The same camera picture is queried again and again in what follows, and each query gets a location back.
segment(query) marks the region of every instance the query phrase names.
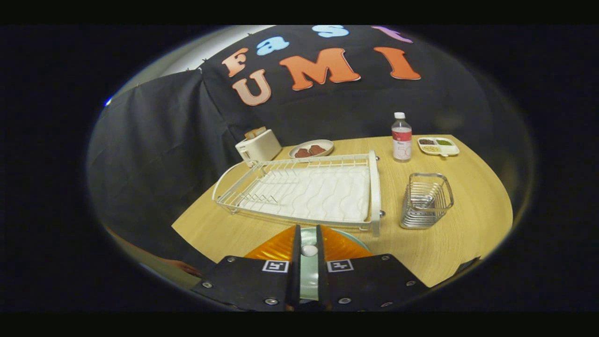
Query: wooden table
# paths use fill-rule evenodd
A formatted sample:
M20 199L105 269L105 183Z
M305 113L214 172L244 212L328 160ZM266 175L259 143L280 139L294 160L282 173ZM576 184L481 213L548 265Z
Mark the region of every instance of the wooden table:
M423 153L412 142L412 159L393 159L391 137L334 141L330 155L367 154L380 157L380 237L357 228L342 228L365 243L373 254L393 254L424 284L432 287L454 275L460 264L485 258L512 227L512 205L505 188L491 168L470 148L449 135L430 135L453 140L457 156L443 158ZM274 160L289 159L293 146L283 148ZM222 179L216 195L237 181L248 166L233 168ZM401 205L409 176L414 172L442 173L452 187L455 204L434 226L424 230L400 227ZM215 262L226 255L244 256L296 222L241 211L231 215L211 199L214 186L194 202L173 224L192 246Z

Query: wire rack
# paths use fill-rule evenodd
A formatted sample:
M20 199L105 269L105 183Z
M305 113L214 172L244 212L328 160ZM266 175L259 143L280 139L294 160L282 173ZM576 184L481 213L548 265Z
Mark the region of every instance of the wire rack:
M376 161L370 151L259 162L214 200L232 214L246 210L298 222L355 226L379 236Z
M412 173L406 187L401 226L429 228L453 206L447 178L440 173Z

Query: letter m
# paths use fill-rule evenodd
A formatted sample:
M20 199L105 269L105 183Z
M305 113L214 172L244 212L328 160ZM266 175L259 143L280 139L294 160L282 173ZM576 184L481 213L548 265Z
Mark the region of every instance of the letter m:
M319 84L325 84L327 71L331 72L329 80L334 83L359 80L360 75L353 72L343 53L345 50L342 48L323 49L318 54L316 63L300 56L291 56L282 59L279 64L287 67L291 73L294 80L293 90L304 90L313 86L314 83L307 80L306 75Z

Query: metal utensil holder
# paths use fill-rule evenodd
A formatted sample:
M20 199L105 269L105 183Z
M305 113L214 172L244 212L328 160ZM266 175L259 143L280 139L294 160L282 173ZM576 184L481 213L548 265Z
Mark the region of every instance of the metal utensil holder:
M440 173L412 173L406 187L401 226L425 229L437 223L453 206L447 178Z

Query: plate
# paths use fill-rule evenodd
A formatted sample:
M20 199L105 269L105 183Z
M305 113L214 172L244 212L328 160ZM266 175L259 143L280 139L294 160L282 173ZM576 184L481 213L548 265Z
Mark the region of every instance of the plate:
M317 154L317 155L313 155L310 157L305 157L305 158L312 158L312 157L322 157L322 156L326 156L328 154L331 153L331 151L333 151L333 142L331 142L330 140L327 139L317 139L317 140L311 140L309 142L305 142L305 143L301 143L298 146L295 146L293 149L291 149L291 151L289 151L289 157L293 158L293 159L299 159L299 158L295 158L295 154L302 148L306 149L306 150L310 150L310 146L312 145L318 145L320 147L322 147L323 149L325 149L325 152L322 152L321 154Z
M421 140L427 140L433 142L433 144L422 144L420 143ZM459 153L459 148L451 139L443 137L421 137L418 138L417 142L420 150L427 155L441 155L441 153L444 153L449 156L455 156Z
M346 238L354 241L367 251L368 247L355 236L341 230L332 230L341 233ZM316 245L316 227L301 229L301 245ZM318 254L314 256L300 255L299 265L299 298L303 300L318 300Z

